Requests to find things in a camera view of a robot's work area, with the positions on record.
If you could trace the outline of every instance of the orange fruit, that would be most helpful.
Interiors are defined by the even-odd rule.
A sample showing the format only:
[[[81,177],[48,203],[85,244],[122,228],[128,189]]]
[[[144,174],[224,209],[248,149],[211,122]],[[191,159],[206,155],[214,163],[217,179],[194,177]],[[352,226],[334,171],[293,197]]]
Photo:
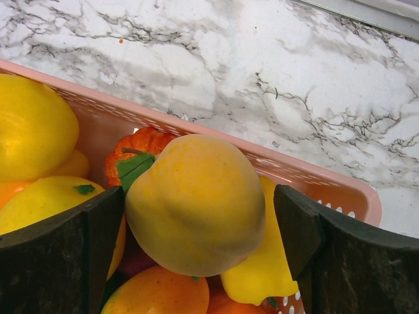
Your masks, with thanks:
[[[222,290],[212,293],[209,300],[207,314],[266,314],[259,306],[230,299]]]
[[[194,280],[157,265],[120,286],[101,314],[206,314],[209,295],[205,277]]]

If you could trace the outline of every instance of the marble surface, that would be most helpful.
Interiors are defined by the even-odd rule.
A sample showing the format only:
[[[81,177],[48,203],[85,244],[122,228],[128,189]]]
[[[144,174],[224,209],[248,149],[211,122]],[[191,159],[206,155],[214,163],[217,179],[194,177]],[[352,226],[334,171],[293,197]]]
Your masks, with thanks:
[[[419,237],[418,44],[289,0],[2,0],[0,58],[365,181]]]

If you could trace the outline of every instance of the yellow pepper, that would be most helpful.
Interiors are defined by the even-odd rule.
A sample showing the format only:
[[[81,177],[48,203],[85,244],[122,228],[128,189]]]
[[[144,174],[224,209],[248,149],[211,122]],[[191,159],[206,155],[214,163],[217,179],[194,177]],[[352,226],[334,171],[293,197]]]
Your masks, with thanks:
[[[238,266],[220,275],[236,302],[260,305],[270,296],[290,296],[299,288],[292,280],[274,208],[275,183],[259,175],[266,204],[266,231],[261,246]]]

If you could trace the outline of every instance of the plastic basket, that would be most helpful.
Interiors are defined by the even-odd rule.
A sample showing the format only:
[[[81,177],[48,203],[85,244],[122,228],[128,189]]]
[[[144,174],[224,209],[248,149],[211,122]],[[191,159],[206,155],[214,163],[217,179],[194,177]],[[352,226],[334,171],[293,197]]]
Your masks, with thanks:
[[[380,223],[382,208],[378,194],[359,180],[5,60],[0,60],[0,73],[42,82],[71,105],[81,129],[77,148],[90,159],[90,179],[104,186],[103,161],[117,141],[136,128],[154,126],[177,136],[203,133],[226,139],[247,156],[258,173],[270,177],[275,183],[292,186],[313,200],[373,226]],[[304,313],[299,293],[278,298],[278,304],[280,308],[275,313]]]

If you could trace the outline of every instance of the yellow lemon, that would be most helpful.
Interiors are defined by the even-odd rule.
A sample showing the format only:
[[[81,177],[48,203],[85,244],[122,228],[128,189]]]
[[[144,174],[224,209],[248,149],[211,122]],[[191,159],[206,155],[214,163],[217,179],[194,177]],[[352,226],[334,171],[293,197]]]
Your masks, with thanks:
[[[69,157],[78,137],[77,117],[54,90],[0,74],[0,182],[45,176]]]

